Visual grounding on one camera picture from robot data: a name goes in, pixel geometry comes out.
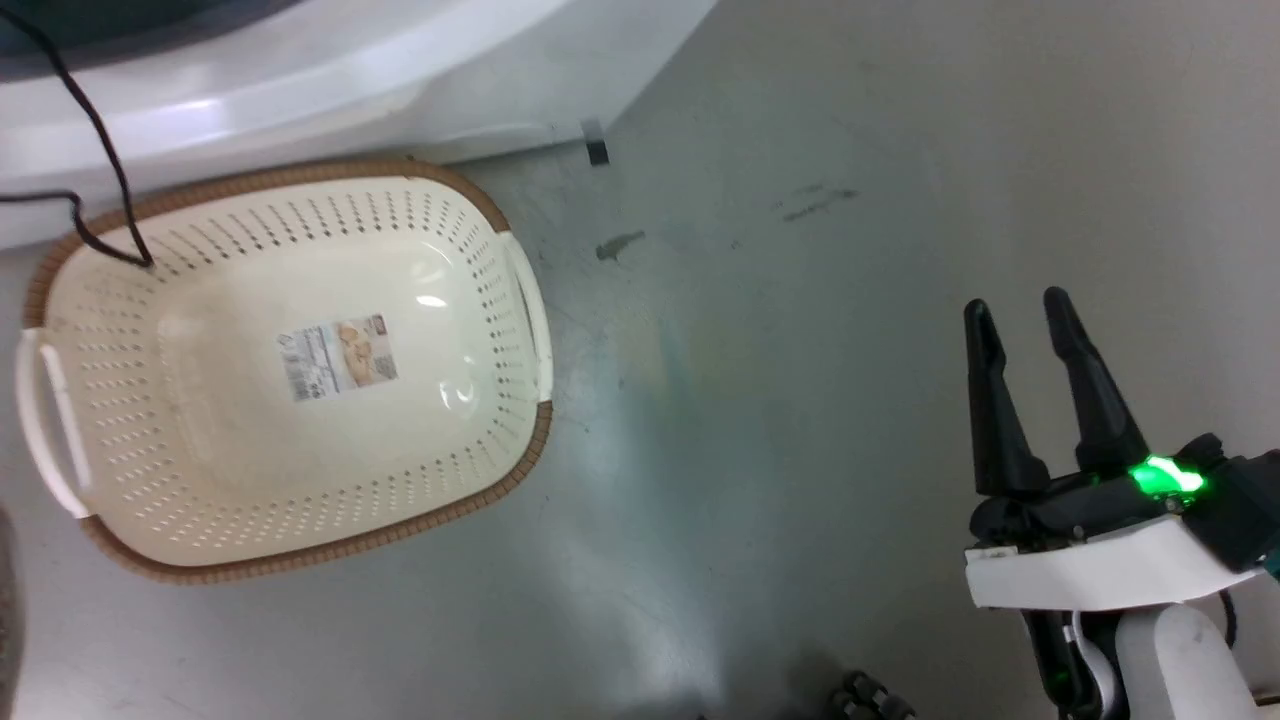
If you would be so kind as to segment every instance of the white curved appliance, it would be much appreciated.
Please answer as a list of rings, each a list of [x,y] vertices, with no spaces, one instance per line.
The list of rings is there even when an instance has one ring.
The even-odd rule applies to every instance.
[[[302,0],[186,46],[72,64],[145,193],[379,149],[452,163],[581,140],[714,1]],[[115,206],[99,138],[59,79],[18,77],[0,82],[0,192],[65,187],[90,213]],[[68,232],[67,218],[56,202],[0,206],[0,249]]]

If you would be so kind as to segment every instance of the glowing green led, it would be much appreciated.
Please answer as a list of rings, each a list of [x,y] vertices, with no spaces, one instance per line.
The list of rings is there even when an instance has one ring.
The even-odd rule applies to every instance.
[[[1204,487],[1204,478],[1199,473],[1183,470],[1172,460],[1157,455],[1129,468],[1129,475],[1138,482],[1143,493],[1151,496],[1189,493]]]

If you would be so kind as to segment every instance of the washing machine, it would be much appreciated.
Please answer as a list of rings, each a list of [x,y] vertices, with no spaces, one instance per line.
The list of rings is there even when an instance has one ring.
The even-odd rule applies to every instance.
[[[582,141],[714,3],[0,0],[64,49],[136,193],[362,151],[456,163]],[[47,188],[90,214],[119,202],[92,126],[0,23],[0,193]],[[65,205],[0,206],[0,249],[69,229]]]

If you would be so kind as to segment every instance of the robotic arm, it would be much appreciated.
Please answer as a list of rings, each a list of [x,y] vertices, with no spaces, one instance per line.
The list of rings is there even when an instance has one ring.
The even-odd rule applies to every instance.
[[[1059,478],[1027,443],[987,304],[965,307],[974,603],[1021,612],[1064,719],[1256,717],[1221,635],[1181,602],[1260,574],[1280,544],[1280,451],[1228,459],[1204,434],[1153,455],[1066,291],[1044,313],[1080,427],[1079,470]]]

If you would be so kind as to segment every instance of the metallic gray surface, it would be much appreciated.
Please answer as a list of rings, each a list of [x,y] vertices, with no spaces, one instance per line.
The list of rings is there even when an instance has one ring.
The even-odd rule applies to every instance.
[[[1112,15],[723,3],[609,132],[612,165],[577,146],[463,168],[539,273],[557,420],[518,491],[442,529],[157,585],[88,544],[6,414],[18,716],[772,719],[854,665],[924,717],[1048,716],[1016,619],[964,587],[964,302],[991,301],[1052,471],[1075,430],[1039,310],[1051,283],[1153,447],[1217,429],[1257,452],[1280,423],[1280,388],[1258,382],[1274,154],[1229,154],[1258,179],[1234,193],[1203,181],[1221,168],[1165,160],[1189,127],[1230,151],[1280,115],[1224,101],[1167,119],[1235,77],[1235,55],[1184,61],[1193,20],[1217,20],[1088,5]],[[41,252],[0,255],[0,337],[17,340]]]

